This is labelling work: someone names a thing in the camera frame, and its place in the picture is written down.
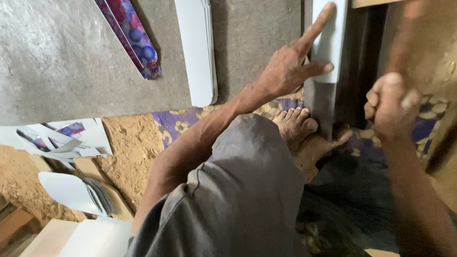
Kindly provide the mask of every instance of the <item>gray cloth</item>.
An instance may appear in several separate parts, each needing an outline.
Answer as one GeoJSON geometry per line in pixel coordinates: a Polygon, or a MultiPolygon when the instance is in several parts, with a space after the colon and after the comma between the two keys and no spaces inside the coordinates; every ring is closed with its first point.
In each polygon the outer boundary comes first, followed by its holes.
{"type": "Polygon", "coordinates": [[[152,207],[126,256],[306,256],[295,232],[304,180],[278,127],[240,115],[213,156],[152,207]]]}

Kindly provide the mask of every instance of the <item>stack of white metal strips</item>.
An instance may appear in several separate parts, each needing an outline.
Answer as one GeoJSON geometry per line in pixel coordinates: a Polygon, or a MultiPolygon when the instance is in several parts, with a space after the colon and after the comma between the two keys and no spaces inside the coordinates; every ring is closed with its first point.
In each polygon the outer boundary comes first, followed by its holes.
{"type": "Polygon", "coordinates": [[[69,163],[85,156],[112,155],[100,118],[0,127],[0,144],[69,163]]]}
{"type": "Polygon", "coordinates": [[[112,201],[96,180],[47,171],[38,173],[38,178],[52,199],[71,209],[104,217],[114,212],[112,201]]]}
{"type": "Polygon", "coordinates": [[[209,0],[175,0],[175,5],[192,105],[214,104],[218,85],[209,0]]]}

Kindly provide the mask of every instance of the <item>gray concrete floor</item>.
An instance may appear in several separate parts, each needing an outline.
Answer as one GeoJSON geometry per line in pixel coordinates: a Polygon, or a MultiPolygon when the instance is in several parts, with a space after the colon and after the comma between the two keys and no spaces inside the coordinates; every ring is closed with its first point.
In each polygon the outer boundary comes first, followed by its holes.
{"type": "MultiPolygon", "coordinates": [[[[174,1],[132,0],[159,55],[144,80],[93,0],[0,4],[0,125],[191,107],[174,1]]],[[[219,101],[300,36],[300,0],[212,0],[219,101]]]]}

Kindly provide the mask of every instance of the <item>fist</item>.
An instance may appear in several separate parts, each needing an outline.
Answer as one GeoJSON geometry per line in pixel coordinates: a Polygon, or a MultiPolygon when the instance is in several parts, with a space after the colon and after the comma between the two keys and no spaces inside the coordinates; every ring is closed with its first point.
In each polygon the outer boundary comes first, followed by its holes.
{"type": "Polygon", "coordinates": [[[376,81],[367,100],[365,119],[374,119],[374,130],[381,141],[411,141],[421,100],[417,89],[406,90],[402,76],[389,73],[376,81]]]}

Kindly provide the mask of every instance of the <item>hand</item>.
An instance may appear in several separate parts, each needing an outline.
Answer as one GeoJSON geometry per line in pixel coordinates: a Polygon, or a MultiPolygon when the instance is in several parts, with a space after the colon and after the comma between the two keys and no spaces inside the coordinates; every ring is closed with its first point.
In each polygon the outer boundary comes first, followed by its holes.
{"type": "Polygon", "coordinates": [[[374,118],[374,130],[384,142],[410,142],[411,129],[419,114],[421,95],[405,90],[399,73],[388,73],[367,93],[365,119],[374,118]]]}
{"type": "Polygon", "coordinates": [[[258,79],[259,86],[263,87],[262,91],[266,91],[275,98],[287,95],[309,77],[326,74],[334,69],[329,62],[314,61],[303,65],[306,54],[334,10],[335,4],[327,3],[316,22],[306,30],[301,38],[283,46],[273,54],[270,63],[258,79]]]}

